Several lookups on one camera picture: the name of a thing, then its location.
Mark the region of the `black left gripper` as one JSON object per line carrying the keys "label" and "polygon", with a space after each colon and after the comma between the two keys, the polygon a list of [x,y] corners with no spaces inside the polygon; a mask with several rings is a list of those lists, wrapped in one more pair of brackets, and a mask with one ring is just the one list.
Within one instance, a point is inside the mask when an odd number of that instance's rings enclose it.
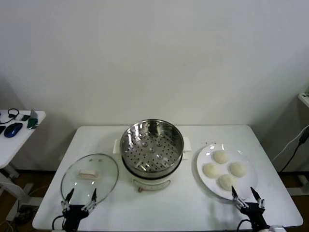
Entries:
{"label": "black left gripper", "polygon": [[61,201],[63,216],[65,218],[65,223],[63,226],[66,232],[76,232],[78,231],[79,224],[82,219],[88,217],[88,212],[92,212],[97,206],[97,189],[91,197],[91,201],[86,205],[70,205],[70,200],[74,193],[74,188],[67,194],[65,200]]}

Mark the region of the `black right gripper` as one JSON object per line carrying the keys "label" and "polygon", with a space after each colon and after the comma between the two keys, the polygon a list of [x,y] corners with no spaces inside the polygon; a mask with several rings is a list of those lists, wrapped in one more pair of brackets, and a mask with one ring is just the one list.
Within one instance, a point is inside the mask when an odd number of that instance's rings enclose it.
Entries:
{"label": "black right gripper", "polygon": [[255,203],[245,203],[238,197],[233,186],[231,186],[232,201],[236,208],[249,218],[253,232],[259,232],[268,229],[268,225],[263,217],[265,211],[265,200],[260,197],[259,193],[253,187],[250,187],[250,189],[256,200]]}

